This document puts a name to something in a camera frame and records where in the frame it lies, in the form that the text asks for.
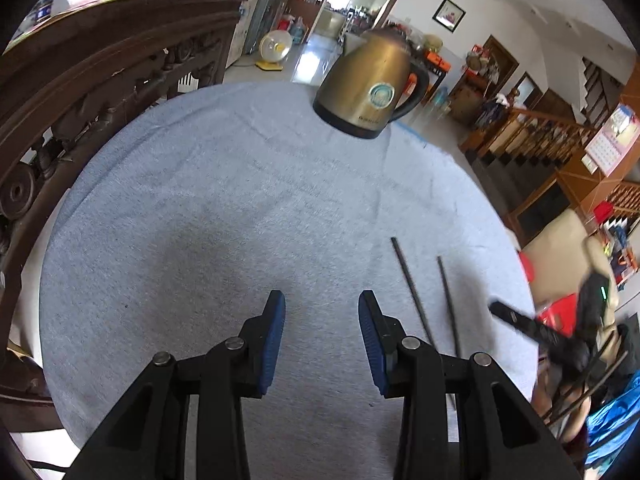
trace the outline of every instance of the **electric kettle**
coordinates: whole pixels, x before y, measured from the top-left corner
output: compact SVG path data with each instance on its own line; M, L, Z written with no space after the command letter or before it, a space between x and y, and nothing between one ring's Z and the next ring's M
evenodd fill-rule
M414 73L417 83L396 108ZM314 110L326 123L356 137L375 139L387 123L409 113L424 97L429 73L403 33L378 28L360 37L348 35L344 51L316 93Z

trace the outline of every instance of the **door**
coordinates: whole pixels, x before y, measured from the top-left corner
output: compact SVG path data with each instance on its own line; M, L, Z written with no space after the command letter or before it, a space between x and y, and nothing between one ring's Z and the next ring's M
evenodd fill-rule
M491 99L495 97L520 64L493 36L489 36L489 39L484 42L484 47L489 49L500 69L498 82L489 83L487 89L486 98Z
M572 106L551 88L545 92L533 109L537 112L555 115L556 117L575 122L574 109Z

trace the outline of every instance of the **table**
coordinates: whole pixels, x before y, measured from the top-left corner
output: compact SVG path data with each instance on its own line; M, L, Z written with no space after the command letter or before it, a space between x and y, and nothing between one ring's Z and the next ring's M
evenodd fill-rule
M441 67L436 65L433 61L427 59L426 56L422 59L422 61L426 69L429 72L434 73L438 77L436 79L436 82L433 85L431 85L431 87L427 90L427 93L424 95L424 97L420 101L422 103L428 103L430 99L433 97L433 95L436 93L438 88L440 87L440 84L444 81L444 78L446 78L447 73L449 73L449 71L443 70Z
M243 401L254 479L391 478L401 399L373 385L357 301L372 288L425 338L391 236L441 352L489 352L530 396L537 349L492 320L532 315L498 215L452 158L395 123L375 140L323 123L313 89L220 85L152 108L90 161L56 220L40 287L44 369L82 446L159 350L203 354L284 292L273 386ZM450 438L457 435L450 414Z

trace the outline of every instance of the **blue gripper pad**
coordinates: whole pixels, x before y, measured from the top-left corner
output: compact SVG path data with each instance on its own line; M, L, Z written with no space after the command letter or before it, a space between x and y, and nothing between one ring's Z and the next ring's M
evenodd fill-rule
M373 318L362 294L358 300L358 319L360 320L360 331L362 332L362 339L364 340L364 348L367 351L373 383L380 390L380 395L384 395L389 386L386 380L385 354L382 350L382 344L378 338L378 332L373 323Z
M268 387L273 383L273 376L276 371L276 362L278 361L278 351L280 350L286 310L284 294L279 290L272 290L264 309L265 314L272 310L273 315L271 317L271 324L267 330L267 336L264 340L264 346L262 347L262 368L260 370L260 376L258 377L258 391L260 391L262 395L267 393Z

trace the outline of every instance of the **kettle handle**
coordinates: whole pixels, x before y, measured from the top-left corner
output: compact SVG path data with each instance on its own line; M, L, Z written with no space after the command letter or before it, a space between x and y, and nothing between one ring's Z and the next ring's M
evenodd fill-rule
M412 58L411 72L413 72L418 78L418 81L415 83L414 91L411 92L411 95L409 95L408 99L404 103L393 111L388 122L395 121L396 119L407 115L418 105L429 89L429 72L427 72L427 69L420 60Z

